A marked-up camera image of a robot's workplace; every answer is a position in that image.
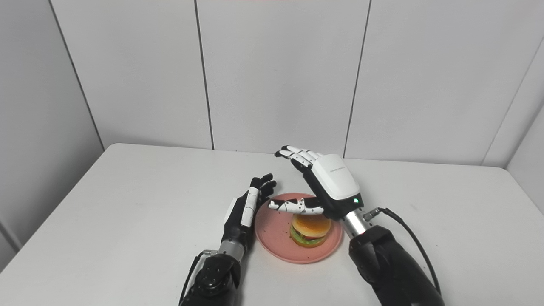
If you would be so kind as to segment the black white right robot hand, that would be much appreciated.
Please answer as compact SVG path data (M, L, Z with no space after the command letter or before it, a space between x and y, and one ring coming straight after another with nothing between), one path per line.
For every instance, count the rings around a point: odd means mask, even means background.
M313 197L270 200L268 208L297 215L323 215L338 221L352 211L362 211L359 184L337 154L323 155L312 150L285 145L275 157L289 159L302 173Z

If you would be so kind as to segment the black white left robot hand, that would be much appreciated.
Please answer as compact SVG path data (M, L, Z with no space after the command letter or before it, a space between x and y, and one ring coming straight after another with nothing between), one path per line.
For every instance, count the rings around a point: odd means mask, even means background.
M270 200L276 186L272 173L251 180L247 191L234 199L229 217L224 223L221 242L237 242L245 252L251 249L255 240L254 218L262 205Z

